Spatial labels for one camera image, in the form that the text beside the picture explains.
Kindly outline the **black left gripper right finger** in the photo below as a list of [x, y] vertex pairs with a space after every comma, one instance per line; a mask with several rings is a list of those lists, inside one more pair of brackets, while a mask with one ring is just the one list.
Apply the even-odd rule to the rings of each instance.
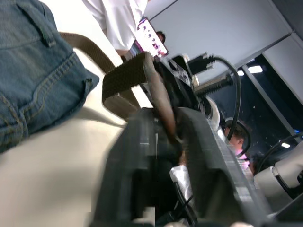
[[232, 148], [218, 136], [205, 116], [181, 107], [178, 127], [198, 218], [225, 227], [234, 222], [271, 226], [274, 221], [267, 216], [268, 204], [255, 187], [252, 174], [242, 168]]

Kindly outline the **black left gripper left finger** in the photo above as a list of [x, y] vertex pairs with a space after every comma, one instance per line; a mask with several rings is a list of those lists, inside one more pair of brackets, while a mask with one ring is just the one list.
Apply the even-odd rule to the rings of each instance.
[[178, 164], [179, 150], [154, 109], [132, 114], [109, 151], [91, 225], [132, 227], [147, 207], [156, 209], [156, 218], [172, 211], [177, 194], [169, 172]]

